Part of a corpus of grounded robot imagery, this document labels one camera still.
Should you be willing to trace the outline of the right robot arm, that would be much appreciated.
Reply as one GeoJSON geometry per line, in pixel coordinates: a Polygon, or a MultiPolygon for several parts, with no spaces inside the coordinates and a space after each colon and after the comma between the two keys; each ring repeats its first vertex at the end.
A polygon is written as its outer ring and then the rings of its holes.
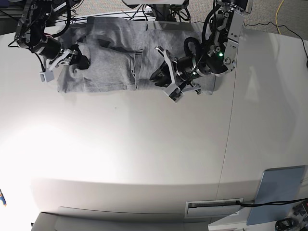
{"type": "Polygon", "coordinates": [[[71,24],[71,4],[66,0],[65,27],[56,34],[45,33],[47,24],[55,16],[54,1],[52,0],[27,0],[21,18],[17,19],[14,40],[9,43],[9,48],[23,48],[36,55],[40,62],[40,78],[43,82],[54,80],[53,69],[60,64],[76,65],[80,70],[90,66],[89,59],[82,54],[78,45],[63,48],[57,40],[71,24]]]}

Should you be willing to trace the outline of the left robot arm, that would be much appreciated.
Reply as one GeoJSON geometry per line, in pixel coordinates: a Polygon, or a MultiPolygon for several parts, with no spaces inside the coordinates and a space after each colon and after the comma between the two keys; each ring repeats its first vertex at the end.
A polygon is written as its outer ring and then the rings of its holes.
{"type": "Polygon", "coordinates": [[[164,62],[151,75],[150,81],[177,102],[185,92],[201,94],[202,87],[196,79],[233,71],[244,17],[251,13],[252,6],[251,0],[215,0],[204,21],[201,40],[185,39],[184,57],[172,57],[168,50],[156,47],[164,62]]]}

